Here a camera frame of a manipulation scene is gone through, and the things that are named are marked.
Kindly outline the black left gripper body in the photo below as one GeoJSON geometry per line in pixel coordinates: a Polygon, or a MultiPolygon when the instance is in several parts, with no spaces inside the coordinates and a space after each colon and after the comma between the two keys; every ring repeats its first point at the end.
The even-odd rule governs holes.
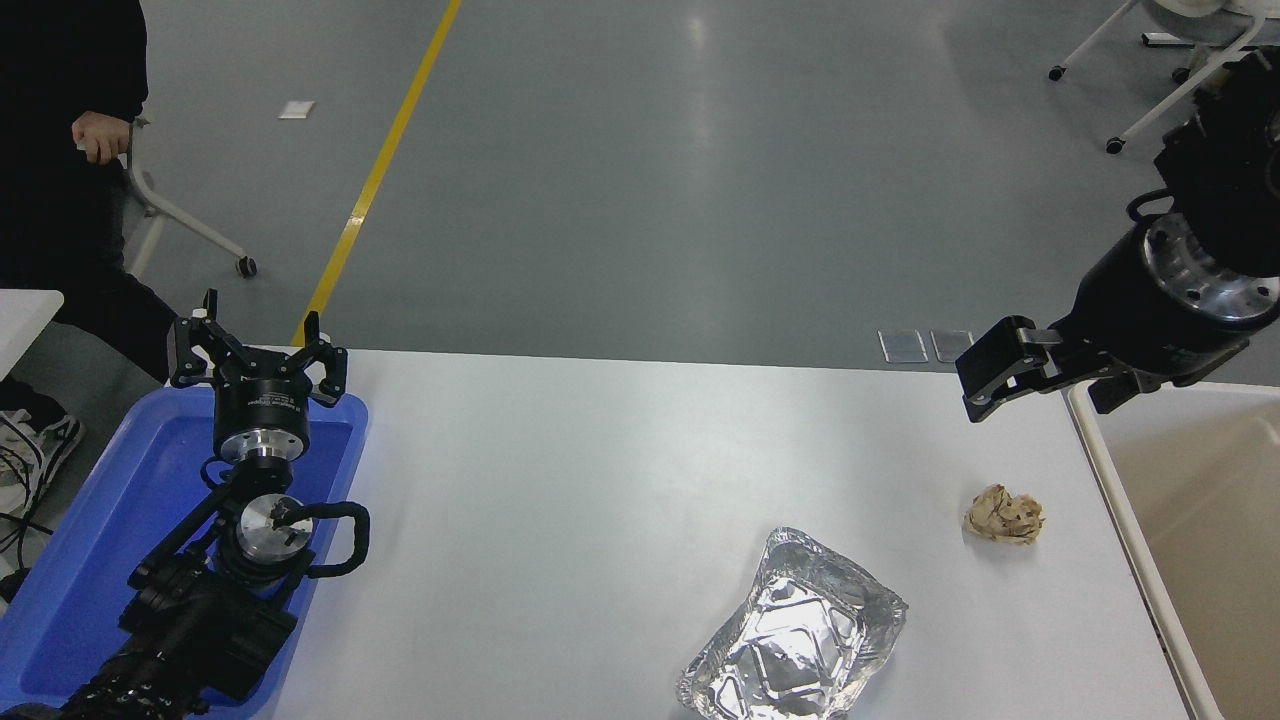
{"type": "Polygon", "coordinates": [[[238,360],[212,374],[215,447],[307,447],[308,398],[305,372],[279,373],[273,363],[238,360]]]}

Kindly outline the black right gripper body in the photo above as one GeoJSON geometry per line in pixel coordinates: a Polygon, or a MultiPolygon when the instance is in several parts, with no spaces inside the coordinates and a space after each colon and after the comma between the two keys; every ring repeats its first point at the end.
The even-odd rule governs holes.
{"type": "Polygon", "coordinates": [[[1253,336],[1253,279],[1187,224],[1138,224],[1082,281],[1059,319],[1059,369],[1120,388],[1204,379],[1253,336]]]}

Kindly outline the person's hand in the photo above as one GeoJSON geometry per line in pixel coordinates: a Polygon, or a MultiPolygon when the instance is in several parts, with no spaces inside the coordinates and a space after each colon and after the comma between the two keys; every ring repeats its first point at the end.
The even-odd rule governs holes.
{"type": "Polygon", "coordinates": [[[105,167],[128,151],[131,127],[128,120],[97,111],[84,111],[72,123],[70,132],[76,147],[84,154],[86,161],[105,167]]]}

